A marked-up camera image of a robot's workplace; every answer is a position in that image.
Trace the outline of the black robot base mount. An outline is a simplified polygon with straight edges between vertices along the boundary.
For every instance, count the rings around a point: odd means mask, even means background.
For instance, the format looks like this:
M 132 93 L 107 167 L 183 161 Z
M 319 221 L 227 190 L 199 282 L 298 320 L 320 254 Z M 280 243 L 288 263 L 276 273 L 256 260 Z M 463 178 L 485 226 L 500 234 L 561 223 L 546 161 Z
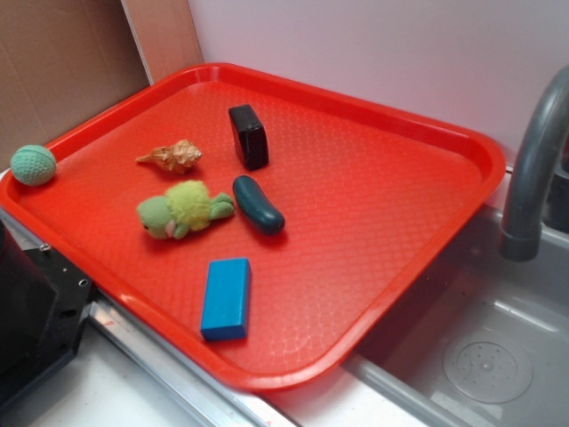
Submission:
M 23 249 L 1 226 L 1 410 L 72 360 L 91 278 L 49 246 Z

